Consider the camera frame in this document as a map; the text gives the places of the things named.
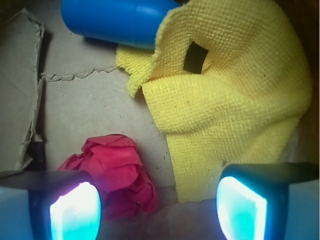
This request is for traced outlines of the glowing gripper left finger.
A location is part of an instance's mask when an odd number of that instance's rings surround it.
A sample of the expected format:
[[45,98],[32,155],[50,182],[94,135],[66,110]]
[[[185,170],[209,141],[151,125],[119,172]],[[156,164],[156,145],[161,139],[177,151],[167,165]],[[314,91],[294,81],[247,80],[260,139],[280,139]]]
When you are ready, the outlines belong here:
[[2,240],[95,240],[101,198],[82,170],[0,173]]

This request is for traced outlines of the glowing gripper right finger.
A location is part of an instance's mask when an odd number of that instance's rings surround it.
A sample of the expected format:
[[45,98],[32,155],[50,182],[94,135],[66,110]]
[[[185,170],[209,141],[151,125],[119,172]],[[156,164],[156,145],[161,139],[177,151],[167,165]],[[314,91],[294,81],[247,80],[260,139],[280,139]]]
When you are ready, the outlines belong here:
[[318,240],[320,167],[230,164],[218,182],[216,210],[228,240]]

